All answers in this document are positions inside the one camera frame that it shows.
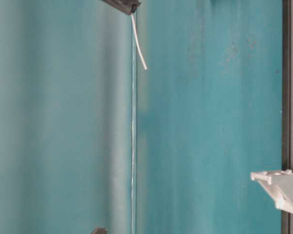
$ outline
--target white wire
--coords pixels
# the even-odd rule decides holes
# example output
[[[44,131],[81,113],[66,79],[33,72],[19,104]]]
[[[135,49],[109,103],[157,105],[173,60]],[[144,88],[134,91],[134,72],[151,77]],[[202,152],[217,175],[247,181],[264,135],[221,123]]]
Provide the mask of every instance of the white wire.
[[[133,33],[135,35],[135,40],[136,40],[136,45],[137,45],[137,49],[138,49],[138,53],[142,62],[142,65],[144,67],[145,70],[147,70],[147,64],[145,61],[145,58],[143,57],[143,54],[141,52],[140,49],[140,45],[139,45],[139,40],[138,40],[138,34],[137,34],[137,27],[136,27],[136,21],[135,21],[135,17],[133,14],[131,14],[131,19],[132,19],[132,28],[133,28]]]

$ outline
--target white cable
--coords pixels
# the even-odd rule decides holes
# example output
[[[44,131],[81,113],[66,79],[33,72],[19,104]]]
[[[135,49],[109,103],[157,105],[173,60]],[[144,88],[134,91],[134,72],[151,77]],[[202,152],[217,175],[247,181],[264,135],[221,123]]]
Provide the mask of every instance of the white cable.
[[[142,62],[142,65],[144,67],[145,70],[147,70],[147,64],[145,61],[145,58],[143,57],[143,54],[141,52],[140,49],[140,45],[139,45],[139,40],[138,40],[138,34],[137,34],[137,27],[136,27],[136,21],[135,21],[135,17],[133,14],[131,14],[131,19],[132,19],[132,28],[133,28],[133,33],[135,35],[135,40],[136,40],[136,45],[137,45],[137,49],[138,49],[138,53]]]

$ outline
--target teal painted surface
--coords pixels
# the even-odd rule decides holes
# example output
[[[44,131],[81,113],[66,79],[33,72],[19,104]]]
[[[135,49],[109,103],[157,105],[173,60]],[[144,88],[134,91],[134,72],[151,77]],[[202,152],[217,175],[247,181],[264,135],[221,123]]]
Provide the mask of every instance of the teal painted surface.
[[[280,233],[282,1],[144,1],[137,234]]]
[[[128,17],[0,0],[0,234],[130,233],[130,125]]]

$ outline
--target black clip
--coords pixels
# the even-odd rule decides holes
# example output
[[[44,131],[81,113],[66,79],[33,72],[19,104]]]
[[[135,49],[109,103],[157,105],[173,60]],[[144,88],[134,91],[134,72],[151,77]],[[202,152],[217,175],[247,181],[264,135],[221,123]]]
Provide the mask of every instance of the black clip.
[[[116,9],[124,12],[127,15],[135,13],[139,5],[141,4],[139,0],[102,0],[107,4],[115,7]]]

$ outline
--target white shelf bracket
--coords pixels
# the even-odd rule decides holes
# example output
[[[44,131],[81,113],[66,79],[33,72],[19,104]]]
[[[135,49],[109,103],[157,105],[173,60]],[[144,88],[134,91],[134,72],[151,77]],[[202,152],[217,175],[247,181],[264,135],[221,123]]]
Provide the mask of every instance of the white shelf bracket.
[[[279,210],[293,214],[293,172],[263,171],[251,172],[251,180],[256,180],[272,197]]]

